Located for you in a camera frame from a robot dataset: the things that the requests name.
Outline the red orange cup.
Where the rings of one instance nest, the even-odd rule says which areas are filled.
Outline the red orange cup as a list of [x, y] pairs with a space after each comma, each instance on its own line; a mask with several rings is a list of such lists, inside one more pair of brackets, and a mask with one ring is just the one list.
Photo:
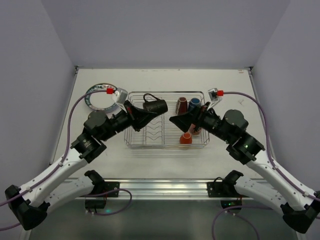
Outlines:
[[193, 143], [192, 134], [189, 132], [183, 133], [179, 138], [179, 143], [184, 145], [190, 145]]

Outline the black cup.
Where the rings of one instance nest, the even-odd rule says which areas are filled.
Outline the black cup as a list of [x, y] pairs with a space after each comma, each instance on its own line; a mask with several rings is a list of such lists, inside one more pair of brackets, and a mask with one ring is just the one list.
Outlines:
[[[153, 101], [147, 100], [146, 99], [147, 96], [154, 98], [154, 100]], [[154, 96], [151, 93], [145, 93], [143, 95], [143, 100], [144, 100], [144, 103], [142, 104], [142, 107], [146, 111], [157, 113], [160, 115], [164, 114], [168, 111], [167, 102], [163, 99], [160, 99], [160, 98]]]

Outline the green rimmed printed plate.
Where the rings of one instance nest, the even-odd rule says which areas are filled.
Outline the green rimmed printed plate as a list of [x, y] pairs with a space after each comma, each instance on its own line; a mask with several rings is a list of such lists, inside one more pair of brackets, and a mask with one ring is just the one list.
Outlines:
[[118, 106], [112, 99], [111, 94], [107, 94], [107, 89], [117, 90], [117, 87], [109, 83], [98, 83], [90, 87], [87, 91], [87, 95], [84, 98], [86, 105], [95, 111], [104, 111], [105, 113], [111, 113], [115, 111]]

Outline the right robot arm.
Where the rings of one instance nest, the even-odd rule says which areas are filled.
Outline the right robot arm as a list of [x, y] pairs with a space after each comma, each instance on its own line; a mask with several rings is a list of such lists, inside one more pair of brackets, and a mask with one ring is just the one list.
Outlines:
[[268, 188], [243, 174], [230, 173], [229, 185], [240, 195], [253, 198], [282, 215], [284, 222], [296, 232], [305, 234], [320, 213], [320, 193], [302, 184], [247, 131], [248, 121], [236, 109], [223, 117], [207, 105], [191, 112], [170, 117], [170, 122], [186, 132], [191, 126], [201, 128], [227, 144], [226, 151], [236, 161], [263, 177]]

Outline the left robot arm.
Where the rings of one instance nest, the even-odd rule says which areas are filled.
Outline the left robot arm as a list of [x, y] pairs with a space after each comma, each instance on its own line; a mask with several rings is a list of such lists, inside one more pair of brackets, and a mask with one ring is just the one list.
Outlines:
[[91, 112], [83, 124], [82, 133], [74, 142], [67, 142], [60, 159], [29, 182], [21, 186], [10, 185], [5, 190], [5, 204], [19, 225], [26, 231], [31, 230], [55, 208], [80, 196], [101, 194], [104, 180], [94, 170], [87, 171], [83, 177], [66, 186], [62, 183], [103, 153], [107, 140], [129, 127], [138, 132], [167, 110], [167, 103], [158, 99], [146, 101], [142, 108], [125, 100], [123, 109], [112, 117], [103, 110]]

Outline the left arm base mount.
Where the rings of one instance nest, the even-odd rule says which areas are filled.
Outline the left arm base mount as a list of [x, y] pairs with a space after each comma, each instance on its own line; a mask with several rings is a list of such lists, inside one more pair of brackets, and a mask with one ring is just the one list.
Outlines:
[[[93, 190], [90, 192], [90, 195], [106, 193], [111, 190], [116, 190], [119, 187], [120, 183], [117, 181], [104, 181], [98, 183], [97, 186], [95, 186]], [[86, 199], [84, 202], [84, 207], [86, 210], [94, 210], [95, 212], [97, 212], [97, 209], [103, 209], [106, 206], [107, 197], [108, 195], [100, 196], [99, 199], [96, 200]]]

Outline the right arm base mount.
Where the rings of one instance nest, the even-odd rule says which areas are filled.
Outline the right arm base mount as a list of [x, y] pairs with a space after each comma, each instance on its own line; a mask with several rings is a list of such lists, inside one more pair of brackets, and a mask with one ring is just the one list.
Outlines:
[[225, 187], [223, 178], [218, 176], [215, 179], [206, 183], [207, 195], [209, 198], [220, 199], [219, 205], [223, 208], [242, 206], [242, 197], [236, 195], [234, 192], [228, 190], [228, 186]]

